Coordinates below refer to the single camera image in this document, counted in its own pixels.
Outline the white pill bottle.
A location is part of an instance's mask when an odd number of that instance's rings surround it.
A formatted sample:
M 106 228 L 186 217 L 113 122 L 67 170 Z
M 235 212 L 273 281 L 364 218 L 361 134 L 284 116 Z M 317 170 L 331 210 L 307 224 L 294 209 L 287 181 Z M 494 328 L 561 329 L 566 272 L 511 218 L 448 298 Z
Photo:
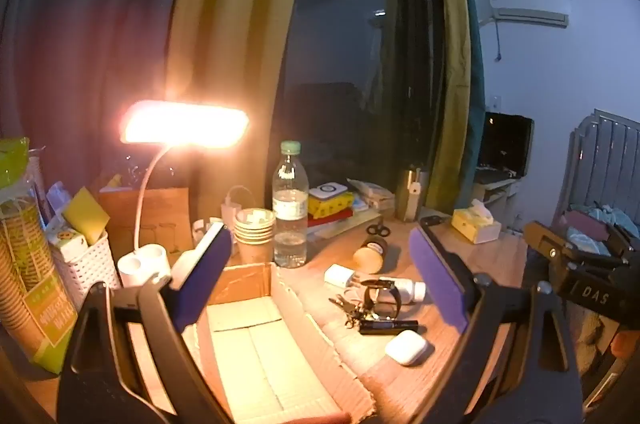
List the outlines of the white pill bottle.
M 393 283 L 403 305 L 423 304 L 427 298 L 424 282 L 391 277 L 382 277 L 382 280 Z

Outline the black flashlight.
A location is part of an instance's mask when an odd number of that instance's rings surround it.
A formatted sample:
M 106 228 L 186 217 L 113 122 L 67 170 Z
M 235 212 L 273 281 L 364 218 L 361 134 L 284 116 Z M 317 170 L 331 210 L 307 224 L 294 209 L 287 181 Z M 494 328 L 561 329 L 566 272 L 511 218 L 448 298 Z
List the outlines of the black flashlight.
M 419 322 L 416 320 L 361 320 L 358 332 L 361 335 L 398 335 L 401 332 L 418 332 Z

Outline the red book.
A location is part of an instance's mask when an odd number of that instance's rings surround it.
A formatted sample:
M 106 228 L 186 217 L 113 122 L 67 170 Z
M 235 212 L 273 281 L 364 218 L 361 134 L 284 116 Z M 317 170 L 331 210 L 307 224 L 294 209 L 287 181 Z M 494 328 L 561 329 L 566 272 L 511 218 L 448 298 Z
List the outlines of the red book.
M 332 224 L 332 222 L 338 222 L 339 220 L 351 218 L 352 214 L 354 214 L 352 209 L 350 207 L 347 207 L 344 210 L 340 210 L 339 212 L 322 218 L 312 218 L 311 216 L 308 216 L 308 227 L 314 228 L 326 224 Z

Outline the yellow lid brown jar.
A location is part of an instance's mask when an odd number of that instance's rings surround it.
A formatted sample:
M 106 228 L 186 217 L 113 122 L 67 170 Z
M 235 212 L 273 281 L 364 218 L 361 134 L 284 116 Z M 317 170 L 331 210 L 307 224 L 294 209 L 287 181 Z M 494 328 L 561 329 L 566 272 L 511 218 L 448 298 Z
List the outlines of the yellow lid brown jar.
M 388 244 L 384 238 L 370 236 L 352 255 L 355 268 L 365 274 L 378 274 L 384 266 L 387 250 Z

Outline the black wrist watch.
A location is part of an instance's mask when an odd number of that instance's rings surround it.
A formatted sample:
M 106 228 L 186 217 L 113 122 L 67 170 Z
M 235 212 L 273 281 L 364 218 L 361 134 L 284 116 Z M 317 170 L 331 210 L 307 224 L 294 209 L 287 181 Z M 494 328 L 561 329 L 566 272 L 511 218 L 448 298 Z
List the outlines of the black wrist watch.
M 367 317 L 374 320 L 395 320 L 402 306 L 398 287 L 392 280 L 368 279 L 364 287 L 362 308 Z

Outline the bunch of keys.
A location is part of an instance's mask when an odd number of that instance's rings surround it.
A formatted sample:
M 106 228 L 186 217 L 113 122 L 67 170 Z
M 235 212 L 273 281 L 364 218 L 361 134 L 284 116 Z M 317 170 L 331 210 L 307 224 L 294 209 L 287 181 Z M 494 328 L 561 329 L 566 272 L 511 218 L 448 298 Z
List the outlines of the bunch of keys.
M 364 318 L 366 318 L 367 315 L 362 303 L 350 302 L 341 295 L 330 297 L 329 301 L 344 312 L 344 315 L 346 317 L 345 326 L 347 326 L 349 329 L 360 328 L 360 323 L 363 322 Z

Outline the steel thermos cup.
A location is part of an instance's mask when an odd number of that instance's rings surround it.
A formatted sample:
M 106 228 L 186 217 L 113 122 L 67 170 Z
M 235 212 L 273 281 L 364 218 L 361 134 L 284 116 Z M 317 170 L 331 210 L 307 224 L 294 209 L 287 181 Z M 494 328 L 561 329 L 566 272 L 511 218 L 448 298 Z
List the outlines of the steel thermos cup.
M 395 216 L 401 222 L 415 222 L 424 207 L 430 172 L 423 166 L 410 166 L 399 176 L 395 193 Z

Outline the white air conditioner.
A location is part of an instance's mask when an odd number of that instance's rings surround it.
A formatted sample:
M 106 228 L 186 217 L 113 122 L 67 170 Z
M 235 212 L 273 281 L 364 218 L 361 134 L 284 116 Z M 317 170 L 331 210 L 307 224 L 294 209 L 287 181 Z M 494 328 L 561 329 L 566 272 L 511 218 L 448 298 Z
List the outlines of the white air conditioner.
M 476 0 L 476 10 L 480 26 L 491 21 L 536 24 L 554 28 L 567 28 L 570 24 L 567 14 L 538 9 L 495 7 L 491 0 Z

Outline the white round-logo device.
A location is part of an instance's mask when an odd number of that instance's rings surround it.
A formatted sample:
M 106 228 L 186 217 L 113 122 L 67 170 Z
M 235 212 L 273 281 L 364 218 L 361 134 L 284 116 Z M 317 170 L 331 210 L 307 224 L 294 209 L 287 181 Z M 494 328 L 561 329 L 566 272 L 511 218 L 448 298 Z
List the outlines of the white round-logo device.
M 344 184 L 339 184 L 335 181 L 325 182 L 320 186 L 311 188 L 309 195 L 317 200 L 324 201 L 335 198 L 348 191 L 348 188 Z

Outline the brown lamp carton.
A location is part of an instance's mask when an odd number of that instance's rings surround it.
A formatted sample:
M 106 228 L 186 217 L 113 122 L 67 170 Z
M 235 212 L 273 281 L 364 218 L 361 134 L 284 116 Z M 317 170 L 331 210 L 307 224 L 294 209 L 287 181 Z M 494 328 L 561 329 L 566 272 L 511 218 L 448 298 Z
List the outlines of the brown lamp carton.
M 110 215 L 106 226 L 114 261 L 134 250 L 134 220 L 138 192 L 100 192 L 98 201 Z M 192 250 L 189 189 L 168 188 L 145 191 L 140 226 L 140 246 L 160 244 L 172 266 L 184 251 Z

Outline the olive green curtain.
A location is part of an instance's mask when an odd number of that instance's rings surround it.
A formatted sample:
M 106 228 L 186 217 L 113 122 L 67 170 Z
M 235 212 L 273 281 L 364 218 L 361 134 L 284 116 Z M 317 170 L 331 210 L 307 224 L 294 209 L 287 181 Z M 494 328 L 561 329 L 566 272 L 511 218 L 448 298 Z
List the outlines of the olive green curtain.
M 444 110 L 427 205 L 450 213 L 471 202 L 486 106 L 475 0 L 444 0 L 444 22 Z

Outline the white earbuds case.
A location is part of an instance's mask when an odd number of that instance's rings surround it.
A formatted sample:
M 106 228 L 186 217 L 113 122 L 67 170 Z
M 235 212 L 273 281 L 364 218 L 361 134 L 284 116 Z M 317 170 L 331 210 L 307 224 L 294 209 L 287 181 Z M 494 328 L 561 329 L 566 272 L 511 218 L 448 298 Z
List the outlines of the white earbuds case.
M 427 351 L 428 341 L 419 333 L 405 330 L 392 338 L 385 346 L 385 355 L 400 364 L 411 366 Z

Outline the brown cardboard box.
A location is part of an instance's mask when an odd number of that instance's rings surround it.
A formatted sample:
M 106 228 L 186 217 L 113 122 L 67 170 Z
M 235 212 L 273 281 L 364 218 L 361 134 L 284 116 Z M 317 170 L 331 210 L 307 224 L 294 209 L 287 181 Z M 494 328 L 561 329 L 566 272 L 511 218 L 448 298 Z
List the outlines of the brown cardboard box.
M 226 268 L 183 334 L 212 392 L 237 423 L 347 413 L 370 423 L 373 395 L 296 293 L 266 264 Z

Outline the black monitor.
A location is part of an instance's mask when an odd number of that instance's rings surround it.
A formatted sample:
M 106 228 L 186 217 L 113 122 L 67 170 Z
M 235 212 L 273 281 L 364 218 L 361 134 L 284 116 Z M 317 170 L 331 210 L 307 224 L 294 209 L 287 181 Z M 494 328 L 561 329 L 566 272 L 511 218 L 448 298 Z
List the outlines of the black monitor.
M 524 177 L 528 172 L 534 131 L 532 118 L 487 112 L 477 166 Z

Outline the white usb charger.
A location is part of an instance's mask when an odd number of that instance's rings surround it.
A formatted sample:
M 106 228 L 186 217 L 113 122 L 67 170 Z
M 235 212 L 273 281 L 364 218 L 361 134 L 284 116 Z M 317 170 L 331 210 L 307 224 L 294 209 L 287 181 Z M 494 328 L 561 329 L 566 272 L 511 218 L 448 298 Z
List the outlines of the white usb charger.
M 324 282 L 336 288 L 349 288 L 356 280 L 356 272 L 347 267 L 333 264 L 323 275 Z

